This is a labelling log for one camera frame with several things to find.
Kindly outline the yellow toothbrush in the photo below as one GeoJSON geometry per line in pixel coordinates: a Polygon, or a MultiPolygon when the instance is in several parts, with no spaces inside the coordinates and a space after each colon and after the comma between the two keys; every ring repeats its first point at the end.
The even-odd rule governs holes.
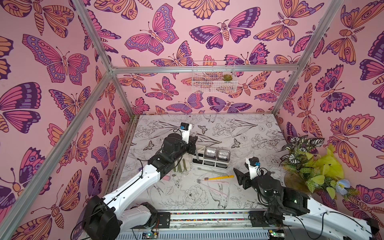
{"type": "Polygon", "coordinates": [[[226,179],[232,179],[232,178],[234,178],[234,175],[221,176],[221,177],[215,177],[215,178],[204,178],[204,181],[226,180],[226,179]]]}

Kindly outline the olive green toothbrush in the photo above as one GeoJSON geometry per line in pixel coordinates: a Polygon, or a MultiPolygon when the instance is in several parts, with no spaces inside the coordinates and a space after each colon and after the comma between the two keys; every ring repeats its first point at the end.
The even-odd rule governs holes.
{"type": "Polygon", "coordinates": [[[173,169],[174,172],[176,173],[184,173],[187,172],[190,168],[190,165],[188,161],[185,159],[182,159],[178,162],[177,166],[173,169]]]}

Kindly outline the cream toothbrush holder caddy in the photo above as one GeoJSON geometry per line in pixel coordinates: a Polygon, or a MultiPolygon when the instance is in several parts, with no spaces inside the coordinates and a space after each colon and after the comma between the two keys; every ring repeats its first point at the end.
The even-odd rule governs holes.
{"type": "Polygon", "coordinates": [[[192,163],[216,169],[227,169],[231,162],[231,152],[224,149],[196,145],[192,163]]]}

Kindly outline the clear plastic cup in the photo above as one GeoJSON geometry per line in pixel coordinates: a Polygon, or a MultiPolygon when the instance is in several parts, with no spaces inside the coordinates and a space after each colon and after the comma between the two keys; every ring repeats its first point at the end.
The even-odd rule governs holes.
{"type": "Polygon", "coordinates": [[[229,163],[231,160],[231,152],[228,150],[218,150],[217,161],[229,163]]]}
{"type": "Polygon", "coordinates": [[[204,151],[204,158],[207,160],[217,160],[217,153],[218,149],[216,148],[211,148],[211,147],[206,147],[204,151]]]}

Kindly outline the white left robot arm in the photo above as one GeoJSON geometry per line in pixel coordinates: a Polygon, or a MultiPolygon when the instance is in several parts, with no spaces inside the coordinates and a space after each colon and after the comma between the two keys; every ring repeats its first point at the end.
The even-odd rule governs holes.
{"type": "Polygon", "coordinates": [[[90,240],[115,240],[122,230],[155,225],[157,210],[149,203],[129,209],[129,205],[147,188],[175,168],[185,154],[196,153],[198,137],[169,134],[160,150],[142,170],[115,191],[92,197],[85,207],[83,231],[90,240]]]}

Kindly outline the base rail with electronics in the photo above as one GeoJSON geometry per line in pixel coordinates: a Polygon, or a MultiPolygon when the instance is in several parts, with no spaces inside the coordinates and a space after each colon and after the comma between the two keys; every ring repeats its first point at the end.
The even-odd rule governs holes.
{"type": "Polygon", "coordinates": [[[265,210],[159,211],[149,229],[122,231],[119,240],[289,240],[292,229],[267,223],[265,210]]]}

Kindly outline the small green succulent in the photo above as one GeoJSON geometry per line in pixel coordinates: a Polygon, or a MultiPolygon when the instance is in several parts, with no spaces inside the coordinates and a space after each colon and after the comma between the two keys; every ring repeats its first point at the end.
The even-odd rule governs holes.
{"type": "Polygon", "coordinates": [[[225,75],[223,75],[222,80],[225,81],[225,82],[232,81],[233,80],[233,75],[232,74],[225,74],[225,75]]]}

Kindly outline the clear left plastic cup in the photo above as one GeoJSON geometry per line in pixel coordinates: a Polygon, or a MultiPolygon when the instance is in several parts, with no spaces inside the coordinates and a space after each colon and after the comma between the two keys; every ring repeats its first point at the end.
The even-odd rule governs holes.
{"type": "Polygon", "coordinates": [[[218,149],[216,148],[211,148],[211,147],[206,147],[204,151],[204,158],[207,160],[217,160],[217,153],[218,149]]]}

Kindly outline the clear right plastic cup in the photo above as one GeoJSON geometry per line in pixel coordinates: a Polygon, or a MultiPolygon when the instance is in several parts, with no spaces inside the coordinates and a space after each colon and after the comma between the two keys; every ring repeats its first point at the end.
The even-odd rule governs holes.
{"type": "Polygon", "coordinates": [[[217,161],[229,163],[231,160],[231,152],[228,150],[218,150],[217,161]]]}

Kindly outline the aluminium frame corner post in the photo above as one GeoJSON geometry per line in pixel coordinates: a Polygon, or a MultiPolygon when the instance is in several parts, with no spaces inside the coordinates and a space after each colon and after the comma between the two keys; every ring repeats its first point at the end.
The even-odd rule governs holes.
{"type": "Polygon", "coordinates": [[[326,33],[328,27],[332,23],[334,17],[338,13],[338,10],[342,7],[343,2],[344,2],[343,0],[330,1],[330,5],[325,11],[323,17],[320,19],[315,32],[313,33],[309,43],[307,44],[306,49],[303,51],[303,54],[300,57],[300,60],[298,62],[298,68],[292,72],[289,80],[287,81],[285,87],[283,88],[283,91],[279,99],[274,105],[274,108],[272,110],[272,114],[274,116],[278,114],[279,110],[283,106],[284,101],[286,100],[287,96],[291,92],[293,86],[296,84],[298,78],[301,76],[301,72],[305,68],[306,64],[308,63],[310,58],[313,56],[313,52],[315,51],[321,39],[324,37],[324,34],[326,33]]]}

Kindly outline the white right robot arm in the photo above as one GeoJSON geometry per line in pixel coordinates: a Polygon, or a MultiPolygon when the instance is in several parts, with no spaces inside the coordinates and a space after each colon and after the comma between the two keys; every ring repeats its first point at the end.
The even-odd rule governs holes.
{"type": "Polygon", "coordinates": [[[311,240],[326,237],[332,240],[376,240],[378,221],[355,218],[327,207],[310,196],[282,186],[270,171],[260,166],[256,157],[245,162],[248,171],[234,169],[238,184],[253,190],[261,210],[252,210],[249,220],[253,227],[302,227],[311,240]]]}

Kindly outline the beige grey toothbrush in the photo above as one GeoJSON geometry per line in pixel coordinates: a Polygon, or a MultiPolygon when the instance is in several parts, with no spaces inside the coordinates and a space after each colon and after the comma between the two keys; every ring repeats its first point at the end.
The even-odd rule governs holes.
{"type": "Polygon", "coordinates": [[[212,170],[207,170],[207,169],[203,169],[203,168],[197,168],[199,171],[205,171],[205,172],[208,172],[208,173],[212,173],[212,174],[216,174],[216,175],[219,175],[219,176],[226,176],[227,173],[222,173],[222,172],[217,172],[217,171],[212,171],[212,170]]]}

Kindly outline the artificial potted plant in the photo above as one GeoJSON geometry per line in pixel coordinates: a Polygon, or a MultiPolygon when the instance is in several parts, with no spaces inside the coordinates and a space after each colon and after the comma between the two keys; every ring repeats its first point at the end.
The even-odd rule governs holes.
{"type": "Polygon", "coordinates": [[[314,153],[324,141],[323,138],[307,136],[290,138],[281,149],[285,153],[280,158],[281,165],[287,171],[296,173],[310,193],[323,191],[332,200],[337,195],[344,198],[357,196],[360,192],[345,179],[343,166],[333,153],[334,146],[328,146],[325,155],[314,153]]]}

